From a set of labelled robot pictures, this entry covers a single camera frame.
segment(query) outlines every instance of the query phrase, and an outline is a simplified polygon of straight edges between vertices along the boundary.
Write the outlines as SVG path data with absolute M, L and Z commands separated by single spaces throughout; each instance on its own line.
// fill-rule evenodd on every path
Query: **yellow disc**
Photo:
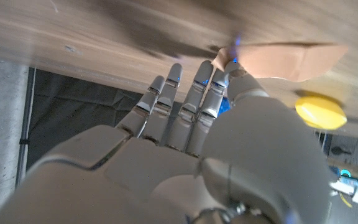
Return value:
M 295 109 L 305 123 L 313 128 L 334 130 L 347 122 L 341 107 L 322 97 L 302 97 L 296 101 Z

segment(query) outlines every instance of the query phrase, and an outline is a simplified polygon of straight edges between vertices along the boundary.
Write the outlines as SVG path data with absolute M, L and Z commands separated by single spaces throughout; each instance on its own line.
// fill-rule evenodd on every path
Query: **blue led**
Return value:
M 219 112 L 218 112 L 218 116 L 226 111 L 228 111 L 230 109 L 230 103 L 229 100 L 224 97 L 221 103 L 221 106 L 219 107 Z
M 347 174 L 349 177 L 351 177 L 351 173 L 348 170 L 341 170 L 341 175 Z

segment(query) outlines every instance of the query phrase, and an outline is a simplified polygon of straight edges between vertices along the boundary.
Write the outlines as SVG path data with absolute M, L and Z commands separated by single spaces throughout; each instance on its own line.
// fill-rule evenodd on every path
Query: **paper piece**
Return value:
M 224 70 L 236 58 L 255 78 L 302 82 L 327 72 L 346 52 L 347 47 L 338 44 L 251 44 L 221 49 L 212 64 Z

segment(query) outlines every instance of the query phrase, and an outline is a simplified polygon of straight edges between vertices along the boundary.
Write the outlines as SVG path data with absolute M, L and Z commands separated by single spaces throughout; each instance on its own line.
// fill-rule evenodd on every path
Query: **wooden table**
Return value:
M 237 37 L 348 45 L 322 77 L 260 82 L 291 108 L 308 91 L 339 100 L 349 122 L 336 133 L 358 136 L 358 1 L 0 0 L 0 57 L 138 92 L 179 62 L 178 101 L 199 64 Z

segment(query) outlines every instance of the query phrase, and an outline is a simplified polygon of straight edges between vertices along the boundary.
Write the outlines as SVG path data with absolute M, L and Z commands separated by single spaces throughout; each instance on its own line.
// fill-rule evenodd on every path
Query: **white robotic hand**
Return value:
M 238 64 L 212 72 L 201 64 L 170 130 L 179 64 L 115 128 L 57 145 L 0 210 L 0 223 L 324 222 L 328 168 L 312 131 Z M 217 118 L 229 81 L 233 109 Z

